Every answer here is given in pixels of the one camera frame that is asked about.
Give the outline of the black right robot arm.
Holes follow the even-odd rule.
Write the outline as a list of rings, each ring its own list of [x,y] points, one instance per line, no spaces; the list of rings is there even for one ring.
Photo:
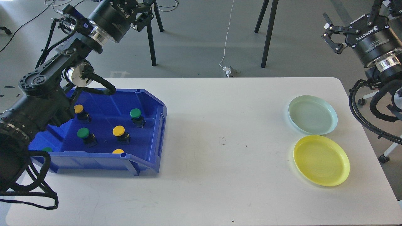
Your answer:
[[[362,86],[378,92],[370,102],[372,114],[384,121],[401,120],[401,40],[389,22],[401,20],[400,0],[375,0],[370,13],[346,27],[335,26],[326,13],[323,40],[333,52],[350,47],[366,68],[366,80],[358,80],[349,90],[349,107],[357,121],[371,132],[401,144],[401,137],[379,129],[360,113],[356,94]]]

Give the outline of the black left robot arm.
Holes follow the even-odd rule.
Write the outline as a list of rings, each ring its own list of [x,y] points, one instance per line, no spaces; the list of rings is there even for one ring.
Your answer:
[[[157,18],[155,0],[101,0],[89,17],[72,5],[53,19],[46,47],[35,70],[23,76],[23,96],[1,115],[1,196],[43,196],[54,200],[47,210],[58,208],[58,196],[45,182],[51,157],[46,151],[30,151],[29,144],[48,125],[61,126],[74,118],[81,92],[113,95],[116,88],[94,73],[86,60],[91,51],[102,53],[111,40],[118,43],[130,28],[147,29],[152,65],[156,65],[151,20]]]

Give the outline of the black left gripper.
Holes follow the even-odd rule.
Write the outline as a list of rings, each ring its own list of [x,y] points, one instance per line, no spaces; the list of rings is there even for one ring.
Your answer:
[[[119,43],[127,31],[152,30],[153,13],[143,13],[146,5],[136,0],[103,0],[89,15],[89,20],[102,28],[115,42]]]

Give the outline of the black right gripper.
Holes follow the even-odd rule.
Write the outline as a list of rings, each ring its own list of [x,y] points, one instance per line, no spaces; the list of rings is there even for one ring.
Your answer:
[[[323,13],[326,24],[322,39],[337,54],[341,54],[347,46],[351,47],[364,68],[373,67],[378,58],[388,53],[401,53],[401,40],[389,27],[389,19],[401,19],[401,16],[401,0],[375,0],[370,13],[351,22],[350,27],[335,26]],[[335,43],[331,39],[334,34],[346,36],[345,42]]]

